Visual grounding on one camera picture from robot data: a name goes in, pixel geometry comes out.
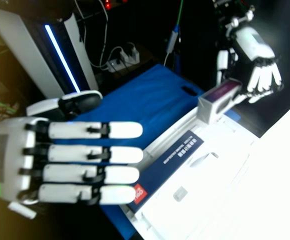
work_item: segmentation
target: blue mat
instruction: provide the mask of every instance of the blue mat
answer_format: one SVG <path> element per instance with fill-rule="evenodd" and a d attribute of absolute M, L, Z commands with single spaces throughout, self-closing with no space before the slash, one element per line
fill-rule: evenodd
<path fill-rule="evenodd" d="M 182 87 L 193 90 L 192 96 Z M 143 126 L 143 134 L 136 139 L 76 139 L 58 140 L 58 144 L 83 144 L 100 146 L 131 146 L 145 149 L 172 124 L 195 108 L 198 97 L 204 92 L 197 86 L 177 76 L 160 64 L 155 65 L 121 88 L 104 97 L 101 106 L 82 114 L 74 121 L 111 122 L 135 121 Z M 240 116 L 226 113 L 235 121 Z M 101 207 L 124 239 L 136 232 L 119 206 Z"/>

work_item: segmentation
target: white robotic hand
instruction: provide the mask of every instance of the white robotic hand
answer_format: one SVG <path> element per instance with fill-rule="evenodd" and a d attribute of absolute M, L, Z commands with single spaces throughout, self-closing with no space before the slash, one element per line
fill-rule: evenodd
<path fill-rule="evenodd" d="M 245 26 L 236 29 L 240 22 L 251 21 L 253 14 L 246 13 L 244 19 L 233 18 L 226 25 L 227 44 L 229 49 L 221 50 L 217 56 L 216 85 L 234 78 L 242 82 L 242 89 L 234 100 L 239 104 L 245 99 L 253 104 L 261 98 L 283 89 L 280 71 L 276 64 L 276 56 L 258 32 Z"/>
<path fill-rule="evenodd" d="M 97 107 L 102 95 L 83 91 L 27 109 L 45 117 L 0 122 L 0 198 L 24 205 L 46 203 L 127 204 L 136 192 L 143 151 L 128 146 L 57 145 L 54 139 L 137 138 L 136 122 L 52 122 Z"/>

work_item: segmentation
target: deli logo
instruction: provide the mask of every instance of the deli logo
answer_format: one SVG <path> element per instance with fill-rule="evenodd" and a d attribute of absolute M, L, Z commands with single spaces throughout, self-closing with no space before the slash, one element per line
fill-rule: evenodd
<path fill-rule="evenodd" d="M 134 203 L 137 205 L 143 200 L 143 198 L 146 197 L 147 192 L 138 183 L 134 186 L 134 188 L 136 190 L 136 196 L 134 198 Z"/>

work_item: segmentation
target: blue led light strip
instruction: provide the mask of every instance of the blue led light strip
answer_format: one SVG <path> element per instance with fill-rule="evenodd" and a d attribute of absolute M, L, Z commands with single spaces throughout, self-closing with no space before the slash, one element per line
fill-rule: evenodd
<path fill-rule="evenodd" d="M 63 56 L 63 53 L 62 53 L 62 51 L 60 49 L 60 46 L 59 46 L 59 44 L 57 43 L 57 41 L 56 41 L 56 39 L 54 37 L 54 34 L 53 34 L 52 30 L 51 30 L 51 27 L 49 25 L 45 25 L 45 29 L 46 29 L 46 31 L 48 33 L 48 36 L 49 36 L 51 42 L 54 45 L 54 48 L 56 49 L 56 52 L 57 52 L 57 54 L 59 56 L 59 59 L 61 60 L 61 63 L 63 64 L 63 66 L 64 66 L 64 68 L 65 68 L 65 70 L 66 70 L 66 72 L 67 72 L 67 74 L 69 76 L 69 79 L 70 79 L 71 83 L 73 84 L 76 92 L 80 93 L 81 91 L 79 89 L 79 86 L 77 86 L 77 83 L 76 83 L 76 81 L 75 81 L 75 79 L 73 77 L 73 74 L 72 74 L 72 72 L 71 72 L 71 70 L 70 70 L 70 68 L 69 68 L 69 66 L 68 66 L 68 64 L 67 64 L 67 62 L 66 62 L 66 60 L 65 60 L 65 58 Z"/>

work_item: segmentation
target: power strip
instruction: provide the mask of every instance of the power strip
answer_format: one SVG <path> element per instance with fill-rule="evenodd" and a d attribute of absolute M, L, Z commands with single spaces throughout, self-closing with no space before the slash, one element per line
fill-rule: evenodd
<path fill-rule="evenodd" d="M 140 53 L 135 47 L 131 50 L 131 56 L 128 56 L 123 50 L 120 51 L 120 63 L 117 63 L 117 59 L 113 59 L 107 62 L 108 71 L 114 73 L 126 67 L 131 67 L 140 63 Z"/>

